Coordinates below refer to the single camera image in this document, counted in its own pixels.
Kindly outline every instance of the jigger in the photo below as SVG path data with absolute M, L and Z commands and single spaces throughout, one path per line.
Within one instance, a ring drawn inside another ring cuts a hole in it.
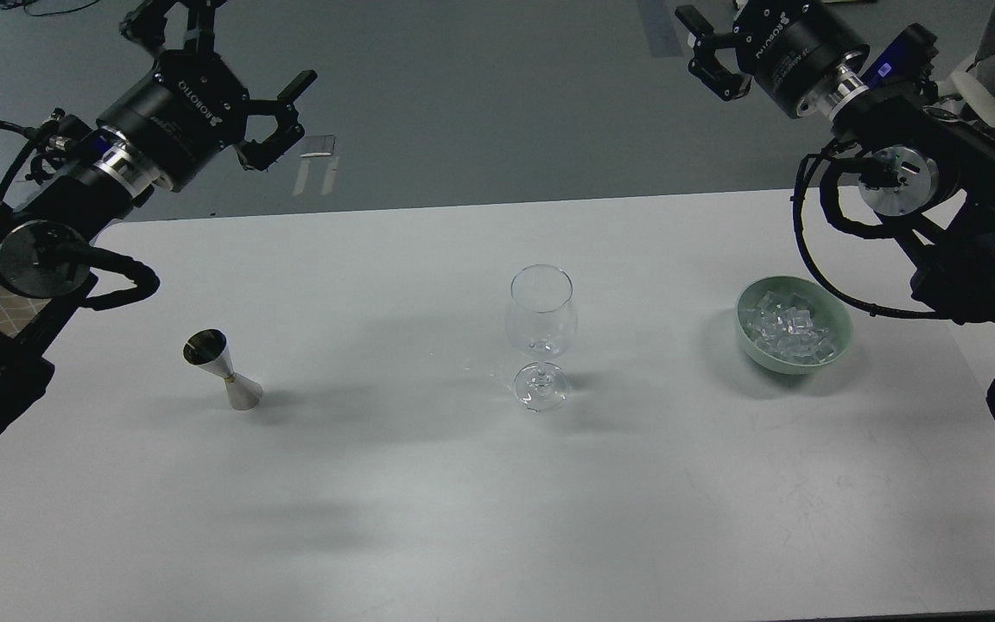
M 229 395 L 229 405 L 234 409 L 254 409 L 260 403 L 263 387 L 232 370 L 229 342 L 221 331 L 198 331 L 182 347 L 182 357 L 198 369 L 224 379 L 225 394 Z

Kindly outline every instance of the white table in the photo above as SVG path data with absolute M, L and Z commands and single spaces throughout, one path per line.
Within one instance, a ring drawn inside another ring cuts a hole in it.
M 995 609 L 995 336 L 853 312 L 832 369 L 758 369 L 731 307 L 804 276 L 787 194 L 115 225 L 162 290 L 80 312 L 1 438 L 0 622 Z M 809 231 L 907 299 L 894 244 Z M 529 263 L 580 311 L 553 414 L 509 391 Z M 182 361 L 204 327 L 257 409 Z

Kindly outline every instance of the glass base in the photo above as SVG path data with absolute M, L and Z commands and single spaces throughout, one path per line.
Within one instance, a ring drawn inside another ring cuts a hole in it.
M 570 381 L 552 363 L 528 363 L 513 379 L 513 391 L 529 410 L 557 409 L 570 394 Z

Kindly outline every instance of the robotic arm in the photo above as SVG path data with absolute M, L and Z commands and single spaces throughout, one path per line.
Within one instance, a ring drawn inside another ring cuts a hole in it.
M 864 70 L 869 47 L 815 0 L 750 0 L 730 33 L 716 33 L 692 5 L 675 14 L 695 38 L 688 70 L 724 101 L 742 98 L 754 79 L 787 117 L 818 112 L 832 122 L 833 141 L 802 161 L 793 197 L 798 248 L 818 283 L 872 315 L 995 322 L 995 138 L 976 119 L 937 105 L 934 35 L 912 24 Z M 723 48 L 735 50 L 739 73 L 716 60 Z M 822 275 L 802 221 L 805 190 L 821 164 L 828 223 L 856 237 L 895 240 L 916 267 L 912 298 L 932 311 L 861 301 Z M 858 176 L 877 224 L 842 213 L 838 184 L 848 174 Z M 966 201 L 947 228 L 928 219 L 928 209 L 959 190 Z M 988 404 L 995 418 L 995 381 Z
M 155 187 L 179 192 L 226 147 L 245 169 L 265 170 L 303 136 L 294 101 L 316 74 L 297 74 L 274 99 L 250 98 L 213 51 L 214 12 L 225 1 L 145 0 L 128 13 L 122 35 L 155 62 L 96 129 L 60 110 L 40 127 L 0 122 L 28 139 L 0 185 L 0 286 L 48 300 L 15 338 L 0 332 L 0 432 L 44 394 L 53 366 L 42 355 L 78 308 L 121 307 L 159 287 L 147 265 L 91 245 L 103 228 Z M 166 14 L 177 3 L 188 11 L 187 34 L 181 50 L 168 50 Z M 263 142 L 244 136 L 253 115 L 276 119 Z M 30 177 L 41 188 L 13 210 L 5 190 L 35 150 Z M 122 273 L 134 287 L 88 298 L 98 283 L 92 269 Z

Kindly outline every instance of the green bowl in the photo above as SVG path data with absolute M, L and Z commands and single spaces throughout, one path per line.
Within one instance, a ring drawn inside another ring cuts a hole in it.
M 830 336 L 836 346 L 836 355 L 825 362 L 809 364 L 783 361 L 773 354 L 759 350 L 743 330 L 741 312 L 746 308 L 757 307 L 758 301 L 762 300 L 767 291 L 773 291 L 777 295 L 797 294 L 808 299 L 812 303 L 814 322 L 817 326 L 828 327 L 832 331 Z M 850 321 L 850 315 L 846 313 L 844 303 L 813 281 L 798 279 L 797 276 L 767 276 L 747 286 L 735 301 L 735 334 L 747 357 L 751 357 L 754 362 L 779 374 L 801 375 L 813 373 L 841 359 L 852 344 L 854 326 Z

